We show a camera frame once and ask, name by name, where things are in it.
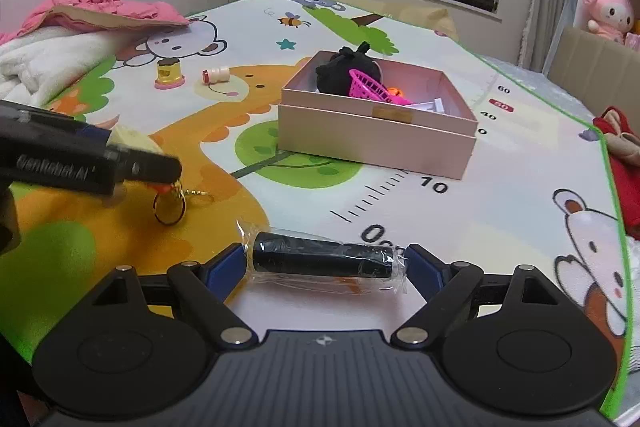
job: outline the gold label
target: gold label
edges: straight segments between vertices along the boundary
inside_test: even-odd
[[[382,118],[382,120],[392,120],[402,123],[412,123],[414,119],[410,109],[398,107],[397,105],[390,105],[390,107],[377,105],[373,108],[371,116],[373,118]]]

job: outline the bee illustration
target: bee illustration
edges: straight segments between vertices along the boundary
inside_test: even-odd
[[[286,12],[285,15],[286,17],[283,17],[282,19],[278,19],[280,21],[280,24],[284,24],[285,26],[293,26],[294,28],[297,28],[298,26],[302,26],[303,24],[306,24],[307,26],[311,26],[310,22],[301,21],[300,15],[293,15],[293,13],[291,12]]]

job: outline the open cardboard box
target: open cardboard box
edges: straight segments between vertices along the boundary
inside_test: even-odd
[[[382,80],[415,103],[442,99],[445,114],[324,94],[316,68],[334,52],[318,52],[282,89],[280,149],[461,179],[478,121],[442,71],[377,58]]]

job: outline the play mat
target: play mat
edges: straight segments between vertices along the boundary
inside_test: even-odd
[[[111,57],[50,108],[151,135],[180,157],[184,186],[210,192],[213,202],[194,202],[180,224],[164,227],[144,185],[127,184],[124,199],[110,201],[14,185],[22,242],[0,258],[0,324],[27,359],[114,266],[148,274],[205,261],[239,239],[242,219],[341,241],[419,243],[448,263],[463,259],[489,273],[534,264],[614,345],[621,368],[603,411],[617,414],[633,369],[633,292],[609,164],[593,128],[445,34],[331,1],[243,0],[191,21],[188,30],[158,32]],[[362,41],[374,58],[442,70],[458,88],[479,121],[462,181],[278,156],[281,87],[305,57]],[[154,89],[156,62],[165,57],[180,58],[184,85]],[[231,81],[205,86],[202,70],[221,66]],[[423,303],[410,284],[396,295],[339,296],[260,284],[245,286],[230,306],[261,335],[285,327],[389,334]]]

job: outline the pink plastic toy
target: pink plastic toy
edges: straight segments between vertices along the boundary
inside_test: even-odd
[[[403,96],[389,93],[385,86],[360,70],[349,70],[349,74],[351,75],[349,96],[353,98],[395,103],[396,105],[410,105],[413,103]]]
[[[591,15],[591,33],[624,44],[625,34],[634,24],[634,8],[629,0],[582,0]]]

